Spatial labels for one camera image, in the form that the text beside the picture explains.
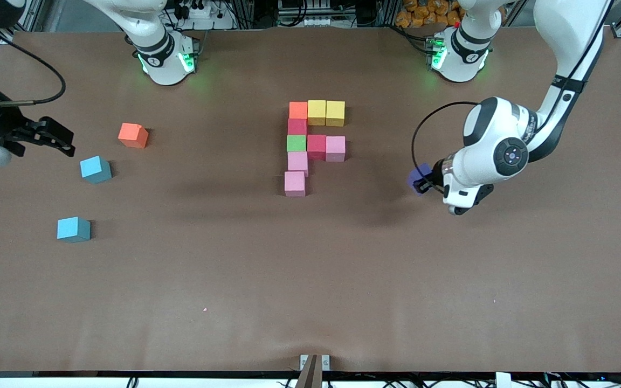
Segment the brown table cover mat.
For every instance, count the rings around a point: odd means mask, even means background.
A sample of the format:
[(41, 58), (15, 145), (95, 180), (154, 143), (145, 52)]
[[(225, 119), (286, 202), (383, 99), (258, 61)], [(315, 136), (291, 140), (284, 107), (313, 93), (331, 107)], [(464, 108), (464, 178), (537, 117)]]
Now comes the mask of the brown table cover mat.
[[(451, 84), (390, 30), (210, 33), (198, 72), (154, 84), (121, 33), (27, 33), (67, 91), (25, 108), (74, 132), (74, 158), (0, 167), (0, 370), (621, 370), (621, 39), (557, 149), (463, 216), (406, 180), (442, 104), (530, 108), (555, 73), (533, 29), (501, 30)], [(343, 162), (309, 160), (286, 197), (290, 101), (345, 101)], [(149, 133), (119, 142), (122, 123)], [(113, 177), (92, 184), (82, 160)], [(57, 221), (91, 239), (57, 240)]]

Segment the yellow foam cube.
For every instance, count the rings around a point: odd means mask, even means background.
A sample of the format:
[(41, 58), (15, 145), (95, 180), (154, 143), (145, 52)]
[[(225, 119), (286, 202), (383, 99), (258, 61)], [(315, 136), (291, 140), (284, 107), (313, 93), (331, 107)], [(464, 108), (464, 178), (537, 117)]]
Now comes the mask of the yellow foam cube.
[(309, 126), (326, 126), (326, 100), (307, 101), (307, 121)]
[(342, 127), (345, 125), (345, 101), (326, 101), (326, 126)]

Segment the white power strip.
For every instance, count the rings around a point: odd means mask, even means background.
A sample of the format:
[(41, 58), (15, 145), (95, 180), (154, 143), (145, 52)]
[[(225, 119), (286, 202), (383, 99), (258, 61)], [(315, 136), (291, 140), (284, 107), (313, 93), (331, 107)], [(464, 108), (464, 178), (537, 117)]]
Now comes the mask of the white power strip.
[(234, 30), (238, 22), (224, 0), (169, 0), (168, 22), (182, 30)]
[(303, 20), (296, 14), (278, 16), (276, 26), (281, 27), (352, 27), (352, 19), (340, 15), (306, 15)]

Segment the pink foam cube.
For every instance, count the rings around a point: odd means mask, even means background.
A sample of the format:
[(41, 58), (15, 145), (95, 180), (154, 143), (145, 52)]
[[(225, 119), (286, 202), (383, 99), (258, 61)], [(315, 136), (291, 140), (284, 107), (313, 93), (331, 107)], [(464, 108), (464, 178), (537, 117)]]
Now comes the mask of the pink foam cube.
[(326, 137), (326, 162), (343, 162), (347, 157), (347, 140), (345, 136)]
[(284, 194), (286, 197), (305, 197), (306, 174), (303, 170), (287, 170), (284, 172)]
[(303, 172), (305, 177), (309, 176), (309, 158), (306, 151), (287, 152), (287, 170)]

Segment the pile of orange objects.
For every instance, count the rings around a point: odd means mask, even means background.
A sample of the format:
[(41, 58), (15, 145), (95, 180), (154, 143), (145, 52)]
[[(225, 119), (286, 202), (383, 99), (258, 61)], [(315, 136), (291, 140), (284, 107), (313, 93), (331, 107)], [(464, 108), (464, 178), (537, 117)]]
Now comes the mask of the pile of orange objects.
[(430, 24), (458, 26), (465, 15), (458, 0), (402, 0), (394, 24), (403, 29)]

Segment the small metal bracket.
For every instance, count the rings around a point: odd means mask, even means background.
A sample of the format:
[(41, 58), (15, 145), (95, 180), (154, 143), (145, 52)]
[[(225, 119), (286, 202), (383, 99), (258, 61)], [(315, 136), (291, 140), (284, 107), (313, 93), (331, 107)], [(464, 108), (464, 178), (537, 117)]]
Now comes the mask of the small metal bracket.
[[(310, 358), (310, 356), (308, 354), (302, 354), (300, 355), (300, 366), (299, 366), (299, 370), (303, 369), (304, 365), (306, 364), (306, 361), (308, 361), (308, 359)], [(319, 359), (321, 359), (321, 366), (322, 366), (322, 370), (323, 371), (331, 371), (331, 358), (329, 355), (320, 355)]]

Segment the blue foam cube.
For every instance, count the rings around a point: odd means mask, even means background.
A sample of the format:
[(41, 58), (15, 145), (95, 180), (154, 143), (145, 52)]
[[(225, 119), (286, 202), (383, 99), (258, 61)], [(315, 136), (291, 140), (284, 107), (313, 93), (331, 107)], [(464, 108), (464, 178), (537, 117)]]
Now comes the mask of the blue foam cube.
[(67, 243), (81, 243), (91, 239), (91, 222), (88, 219), (73, 217), (57, 221), (57, 240)]
[(81, 177), (92, 184), (99, 184), (113, 177), (110, 163), (101, 156), (82, 160), (79, 165)]

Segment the purple foam cube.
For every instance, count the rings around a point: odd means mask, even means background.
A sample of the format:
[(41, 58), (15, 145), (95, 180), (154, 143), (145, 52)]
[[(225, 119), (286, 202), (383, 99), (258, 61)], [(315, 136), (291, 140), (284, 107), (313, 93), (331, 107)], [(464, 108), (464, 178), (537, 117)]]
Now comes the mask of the purple foam cube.
[(427, 163), (419, 165), (416, 169), (412, 169), (407, 178), (407, 184), (416, 196), (422, 196), (431, 189), (431, 185), (424, 181), (426, 175), (431, 174), (431, 166)]

